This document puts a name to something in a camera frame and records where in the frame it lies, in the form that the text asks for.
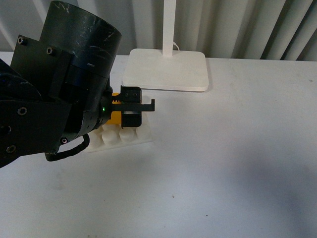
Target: white plastic base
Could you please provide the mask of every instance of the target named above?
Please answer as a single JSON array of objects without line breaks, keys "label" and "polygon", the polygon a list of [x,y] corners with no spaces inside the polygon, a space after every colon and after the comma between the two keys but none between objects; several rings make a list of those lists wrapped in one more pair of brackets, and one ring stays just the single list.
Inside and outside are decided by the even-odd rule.
[{"label": "white plastic base", "polygon": [[86,152],[103,151],[128,145],[152,141],[151,129],[145,113],[142,113],[140,127],[125,127],[117,124],[104,124],[89,133],[90,143]]},{"label": "white plastic base", "polygon": [[122,83],[145,89],[203,92],[209,80],[205,55],[201,52],[173,51],[164,57],[162,50],[131,51]]}]

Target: black cable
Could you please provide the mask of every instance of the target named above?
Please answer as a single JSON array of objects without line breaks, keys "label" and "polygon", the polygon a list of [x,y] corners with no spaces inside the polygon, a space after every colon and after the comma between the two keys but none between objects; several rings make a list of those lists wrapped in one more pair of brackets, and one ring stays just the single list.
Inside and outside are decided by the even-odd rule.
[{"label": "black cable", "polygon": [[45,153],[45,157],[47,161],[57,161],[57,160],[65,159],[69,156],[77,155],[79,152],[86,149],[87,146],[89,145],[89,142],[90,142],[89,135],[85,134],[83,135],[83,138],[84,138],[83,143],[76,146],[75,148],[72,148],[71,150],[63,151],[55,155],[50,153]]}]

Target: screw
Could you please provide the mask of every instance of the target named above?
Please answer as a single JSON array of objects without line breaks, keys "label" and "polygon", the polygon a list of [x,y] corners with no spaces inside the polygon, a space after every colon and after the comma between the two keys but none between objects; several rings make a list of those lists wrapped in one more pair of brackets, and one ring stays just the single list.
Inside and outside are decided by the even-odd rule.
[{"label": "screw", "polygon": [[6,152],[7,152],[8,154],[13,153],[14,151],[16,151],[15,145],[10,145],[10,146],[6,149]]},{"label": "screw", "polygon": [[67,142],[68,142],[68,140],[65,137],[60,139],[61,144],[66,144]]},{"label": "screw", "polygon": [[28,110],[25,107],[21,107],[18,109],[18,114],[20,116],[24,116],[27,112],[28,112]]},{"label": "screw", "polygon": [[46,49],[46,53],[47,53],[48,55],[53,56],[53,55],[55,54],[55,50],[54,50],[52,47],[48,47],[48,48]]},{"label": "screw", "polygon": [[26,43],[27,43],[27,41],[26,41],[26,39],[24,39],[23,37],[19,37],[19,38],[18,38],[18,43],[19,43],[20,45],[25,46]]},{"label": "screw", "polygon": [[0,127],[0,135],[9,135],[11,132],[11,127],[6,125],[6,126],[1,126]]}]

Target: black bracket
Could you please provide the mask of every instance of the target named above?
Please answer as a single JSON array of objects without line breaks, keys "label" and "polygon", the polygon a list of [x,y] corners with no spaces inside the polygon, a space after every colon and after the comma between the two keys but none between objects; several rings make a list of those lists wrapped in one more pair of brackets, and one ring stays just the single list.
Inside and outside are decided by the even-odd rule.
[{"label": "black bracket", "polygon": [[112,100],[121,104],[112,104],[112,111],[121,112],[122,127],[138,127],[142,124],[142,112],[155,111],[155,100],[151,104],[142,104],[142,90],[139,87],[121,86],[121,92]]}]

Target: black cylindrical motor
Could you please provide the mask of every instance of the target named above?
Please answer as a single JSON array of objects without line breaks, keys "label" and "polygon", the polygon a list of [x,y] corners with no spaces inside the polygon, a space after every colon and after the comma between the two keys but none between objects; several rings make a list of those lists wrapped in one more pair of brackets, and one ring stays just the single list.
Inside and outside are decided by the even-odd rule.
[{"label": "black cylindrical motor", "polygon": [[40,42],[73,55],[59,94],[73,104],[65,137],[86,134],[109,119],[110,108],[102,108],[100,101],[104,95],[104,104],[111,105],[109,74],[120,40],[120,32],[101,18],[66,2],[51,2]]}]

